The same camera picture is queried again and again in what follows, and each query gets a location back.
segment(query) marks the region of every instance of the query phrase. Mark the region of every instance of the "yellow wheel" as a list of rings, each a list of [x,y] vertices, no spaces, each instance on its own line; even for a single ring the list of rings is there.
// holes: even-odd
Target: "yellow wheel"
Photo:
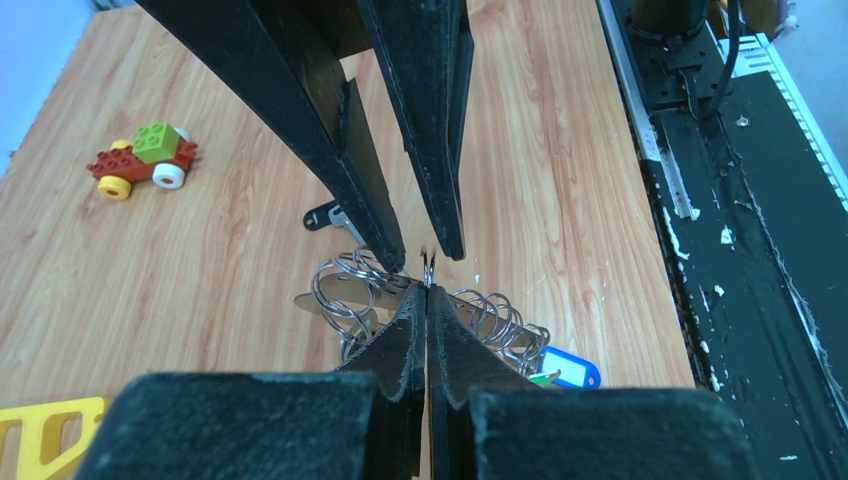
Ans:
[[[122,150],[126,147],[129,147],[130,145],[132,145],[132,142],[130,142],[129,140],[115,140],[114,142],[112,142],[112,146],[109,147],[109,150]]]
[[[121,177],[106,175],[97,184],[100,195],[113,200],[123,200],[130,196],[132,184]]]

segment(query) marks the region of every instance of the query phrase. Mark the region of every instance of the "green lego brick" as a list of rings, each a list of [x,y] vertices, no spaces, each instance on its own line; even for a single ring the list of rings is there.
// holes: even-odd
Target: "green lego brick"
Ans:
[[[133,153],[144,163],[158,163],[173,159],[177,155],[179,143],[180,134],[174,127],[164,122],[154,123],[138,127]]]

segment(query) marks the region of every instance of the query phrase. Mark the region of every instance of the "white wall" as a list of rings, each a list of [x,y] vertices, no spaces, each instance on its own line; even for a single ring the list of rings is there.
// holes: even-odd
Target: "white wall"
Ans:
[[[0,176],[94,14],[87,0],[0,0]]]

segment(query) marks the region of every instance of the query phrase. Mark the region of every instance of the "toy car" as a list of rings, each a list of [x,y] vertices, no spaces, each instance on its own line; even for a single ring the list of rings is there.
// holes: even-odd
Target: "toy car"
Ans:
[[[139,127],[133,143],[116,140],[109,151],[86,166],[98,181],[97,191],[106,198],[124,200],[132,186],[145,180],[174,190],[183,186],[197,153],[197,144],[182,129],[167,123]]]

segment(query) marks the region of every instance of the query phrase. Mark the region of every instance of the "red lego brick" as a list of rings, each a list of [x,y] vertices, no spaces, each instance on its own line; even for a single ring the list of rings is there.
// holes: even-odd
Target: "red lego brick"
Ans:
[[[196,154],[197,144],[180,138],[176,157],[159,163],[173,163],[188,172]],[[138,183],[144,180],[150,180],[153,177],[153,169],[156,168],[156,164],[142,162],[140,158],[133,155],[132,146],[127,146],[108,152],[99,152],[97,154],[97,161],[88,164],[86,168],[97,180],[100,180],[105,175],[114,175],[130,183]]]

